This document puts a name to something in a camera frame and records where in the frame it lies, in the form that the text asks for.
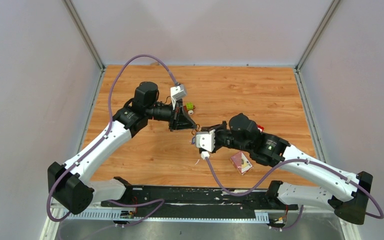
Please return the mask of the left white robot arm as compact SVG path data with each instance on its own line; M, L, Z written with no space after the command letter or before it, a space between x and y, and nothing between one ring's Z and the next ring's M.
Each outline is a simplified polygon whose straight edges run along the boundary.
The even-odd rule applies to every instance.
M167 122L171 132L197 129L183 106L183 98L187 95L183 84L170 88L169 104L158 100L159 93L156 83L141 82L133 98L110 114L108 125L92 142L65 163L54 162L48 167L49 192L70 214L78 215L90 204L108 200L115 200L122 207L132 203L133 193L122 178L91 181L91 177L115 150L136 136L150 120Z

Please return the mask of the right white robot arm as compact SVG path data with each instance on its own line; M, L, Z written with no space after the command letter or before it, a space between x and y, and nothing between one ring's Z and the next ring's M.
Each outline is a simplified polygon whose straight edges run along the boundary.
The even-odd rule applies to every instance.
M332 167L299 150L287 140L270 133L240 113L229 122L203 127L192 143L201 158L208 160L220 148L235 149L249 154L257 164L296 174L316 184L298 186L272 181L265 195L272 209L281 205L307 205L332 211L340 219L363 225L369 215L367 206L373 176L366 172L349 172Z

